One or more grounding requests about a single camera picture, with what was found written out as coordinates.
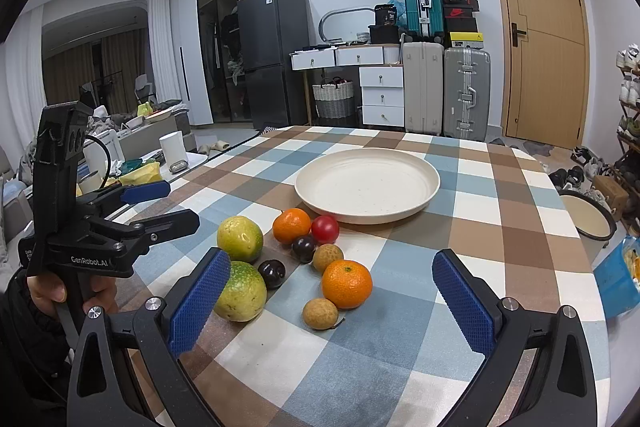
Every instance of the wooden door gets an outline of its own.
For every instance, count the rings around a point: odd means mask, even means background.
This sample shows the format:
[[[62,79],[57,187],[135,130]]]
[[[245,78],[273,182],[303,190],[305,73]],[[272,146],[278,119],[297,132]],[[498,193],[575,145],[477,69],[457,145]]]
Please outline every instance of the wooden door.
[[[502,1],[505,135],[571,149],[580,139],[588,90],[582,0]]]

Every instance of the teal suitcase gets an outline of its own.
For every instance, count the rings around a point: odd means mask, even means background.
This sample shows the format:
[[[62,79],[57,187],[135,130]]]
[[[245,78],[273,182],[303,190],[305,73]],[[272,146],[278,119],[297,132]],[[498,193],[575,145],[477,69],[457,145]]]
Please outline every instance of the teal suitcase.
[[[404,0],[409,31],[434,42],[444,40],[442,0]]]

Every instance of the blue gripper pad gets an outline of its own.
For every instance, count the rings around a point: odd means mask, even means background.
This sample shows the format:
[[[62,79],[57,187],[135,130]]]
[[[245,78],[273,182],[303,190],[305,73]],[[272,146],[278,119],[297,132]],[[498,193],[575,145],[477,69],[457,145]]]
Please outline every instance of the blue gripper pad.
[[[188,283],[189,279],[194,279],[175,308],[169,323],[167,343],[169,351],[176,359],[195,346],[230,275],[231,261],[228,254],[218,248],[212,248],[190,275],[176,282],[172,291],[179,290],[184,280]],[[169,306],[170,295],[167,295],[166,299]]]
[[[447,256],[439,251],[431,265],[433,282],[444,298],[469,347],[488,357],[495,347],[491,315]]]
[[[145,183],[127,187],[120,196],[120,201],[127,204],[137,204],[143,201],[159,200],[171,192],[171,185],[166,181]]]

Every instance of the brown curtain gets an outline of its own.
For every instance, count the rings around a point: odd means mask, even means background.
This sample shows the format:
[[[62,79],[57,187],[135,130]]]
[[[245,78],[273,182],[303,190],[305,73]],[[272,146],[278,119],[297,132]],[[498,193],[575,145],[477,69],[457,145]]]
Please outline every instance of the brown curtain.
[[[42,62],[47,103],[72,102],[80,97],[80,86],[94,80],[91,44],[82,44]]]
[[[137,109],[136,77],[145,72],[146,28],[118,33],[102,39],[102,69],[111,81],[107,102],[111,114]]]

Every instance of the silver suitcase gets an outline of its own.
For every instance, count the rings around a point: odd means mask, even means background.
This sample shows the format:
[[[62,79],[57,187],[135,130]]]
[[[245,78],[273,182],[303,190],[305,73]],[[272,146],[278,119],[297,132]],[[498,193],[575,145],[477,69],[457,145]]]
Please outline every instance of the silver suitcase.
[[[444,54],[444,136],[484,141],[489,120],[491,58],[486,51]]]
[[[404,69],[404,127],[407,132],[442,133],[442,55],[431,42],[402,46]]]

